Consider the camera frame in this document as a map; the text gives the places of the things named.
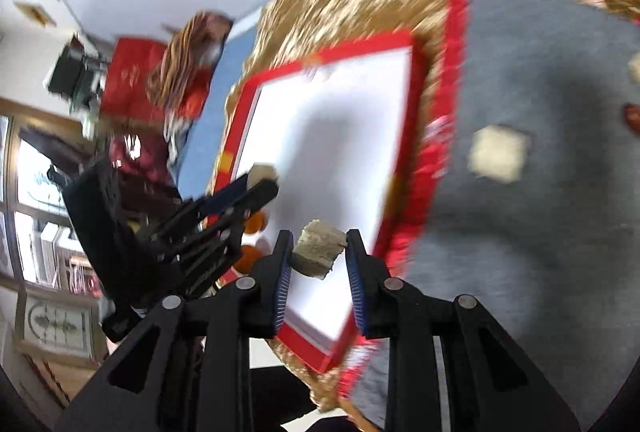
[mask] whiteboard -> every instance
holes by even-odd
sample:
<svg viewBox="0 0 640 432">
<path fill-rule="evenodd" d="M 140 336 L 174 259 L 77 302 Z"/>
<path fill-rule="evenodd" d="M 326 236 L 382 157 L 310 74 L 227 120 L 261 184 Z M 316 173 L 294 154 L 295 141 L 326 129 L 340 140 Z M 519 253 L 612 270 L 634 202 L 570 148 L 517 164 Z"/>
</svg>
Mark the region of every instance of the whiteboard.
<svg viewBox="0 0 640 432">
<path fill-rule="evenodd" d="M 264 239 L 281 229 L 294 240 L 313 219 L 359 229 L 370 253 L 396 168 L 410 83 L 411 48 L 344 59 L 265 82 L 256 91 L 233 177 L 273 164 L 280 191 L 266 208 Z M 327 277 L 293 271 L 285 322 L 323 352 L 351 314 L 344 255 Z"/>
</svg>

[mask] gray mat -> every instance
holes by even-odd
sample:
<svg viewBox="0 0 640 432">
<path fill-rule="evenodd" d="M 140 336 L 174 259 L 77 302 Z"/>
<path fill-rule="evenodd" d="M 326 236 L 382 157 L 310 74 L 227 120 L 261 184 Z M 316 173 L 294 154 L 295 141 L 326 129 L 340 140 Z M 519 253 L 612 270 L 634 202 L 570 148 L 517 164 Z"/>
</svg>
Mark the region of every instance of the gray mat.
<svg viewBox="0 0 640 432">
<path fill-rule="evenodd" d="M 406 278 L 476 295 L 586 429 L 640 356 L 640 139 L 621 116 L 640 28 L 569 0 L 470 0 L 469 18 L 450 167 Z M 530 135 L 517 183 L 467 169 L 492 123 Z M 387 362 L 352 394 L 381 427 Z"/>
</svg>

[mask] red trim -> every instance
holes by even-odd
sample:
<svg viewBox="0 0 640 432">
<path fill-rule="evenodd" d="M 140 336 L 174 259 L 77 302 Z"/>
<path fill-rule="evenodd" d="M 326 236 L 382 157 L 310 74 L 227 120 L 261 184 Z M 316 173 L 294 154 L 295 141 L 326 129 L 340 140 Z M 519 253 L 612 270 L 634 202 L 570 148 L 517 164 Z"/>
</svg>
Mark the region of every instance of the red trim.
<svg viewBox="0 0 640 432">
<path fill-rule="evenodd" d="M 249 119 L 256 93 L 265 82 L 299 72 L 306 67 L 322 66 L 338 60 L 405 47 L 412 48 L 412 62 L 404 122 L 398 147 L 398 157 L 396 158 L 396 166 L 394 169 L 394 175 L 396 177 L 403 177 L 406 169 L 408 168 L 409 159 L 414 146 L 415 124 L 417 122 L 420 95 L 424 86 L 426 69 L 420 52 L 420 45 L 410 32 L 400 31 L 393 32 L 391 34 L 374 35 L 363 40 L 345 42 L 333 48 L 318 51 L 308 58 L 300 59 L 295 62 L 258 73 L 247 80 L 247 82 L 244 83 L 242 92 L 240 93 L 238 105 L 236 105 L 224 147 L 224 152 L 228 152 L 229 155 L 233 156 L 233 160 L 228 171 L 218 172 L 216 182 L 214 184 L 214 190 L 226 186 L 232 180 L 232 174 L 236 163 L 236 154 L 238 153 L 238 149 L 242 142 L 242 135 L 244 134 L 244 129 Z M 394 224 L 395 221 L 389 218 L 383 218 L 381 221 L 380 231 L 378 232 L 376 244 L 372 251 L 374 255 L 378 255 L 380 257 L 385 255 L 393 235 Z M 223 276 L 223 280 L 231 282 L 237 277 L 238 274 L 236 271 L 230 269 Z M 340 339 L 334 344 L 334 347 L 329 354 L 325 354 L 315 346 L 311 345 L 300 334 L 286 324 L 284 324 L 280 329 L 278 338 L 280 338 L 283 343 L 286 344 L 287 347 L 289 347 L 294 354 L 300 357 L 300 359 L 310 368 L 316 372 L 326 372 L 330 368 L 339 364 L 344 353 L 353 343 L 353 337 L 355 335 L 356 326 L 352 315 L 350 319 L 348 319 Z"/>
<path fill-rule="evenodd" d="M 430 120 L 423 145 L 418 151 L 409 184 L 404 210 L 395 226 L 385 263 L 392 275 L 402 275 L 404 266 L 416 238 L 424 229 L 429 207 L 438 184 L 446 170 L 449 142 L 453 137 L 454 111 L 458 87 L 462 76 L 467 24 L 467 0 L 449 0 L 449 11 L 444 29 L 444 57 L 440 84 L 434 97 Z M 346 365 L 340 374 L 338 393 L 348 398 L 367 362 L 376 350 L 376 342 L 359 337 L 354 346 L 359 358 Z"/>
</svg>

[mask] cream-colored cube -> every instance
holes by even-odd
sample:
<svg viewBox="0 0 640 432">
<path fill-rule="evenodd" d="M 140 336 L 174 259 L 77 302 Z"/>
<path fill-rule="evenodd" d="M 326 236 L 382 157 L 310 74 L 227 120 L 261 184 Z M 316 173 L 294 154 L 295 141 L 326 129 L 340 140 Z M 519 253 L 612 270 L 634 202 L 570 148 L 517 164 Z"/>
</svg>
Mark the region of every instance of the cream-colored cube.
<svg viewBox="0 0 640 432">
<path fill-rule="evenodd" d="M 528 147 L 527 135 L 508 127 L 488 125 L 474 135 L 469 170 L 501 183 L 513 183 L 520 179 Z"/>
</svg>

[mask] blue panel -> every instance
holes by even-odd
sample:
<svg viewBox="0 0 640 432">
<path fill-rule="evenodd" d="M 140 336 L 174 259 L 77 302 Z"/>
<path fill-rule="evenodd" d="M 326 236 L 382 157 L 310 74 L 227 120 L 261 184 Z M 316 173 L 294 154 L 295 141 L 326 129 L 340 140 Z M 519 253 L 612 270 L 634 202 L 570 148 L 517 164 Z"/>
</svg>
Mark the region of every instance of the blue panel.
<svg viewBox="0 0 640 432">
<path fill-rule="evenodd" d="M 225 99 L 254 48 L 257 29 L 229 40 L 211 81 L 202 116 L 194 122 L 178 159 L 177 186 L 183 199 L 204 194 L 225 129 Z"/>
</svg>

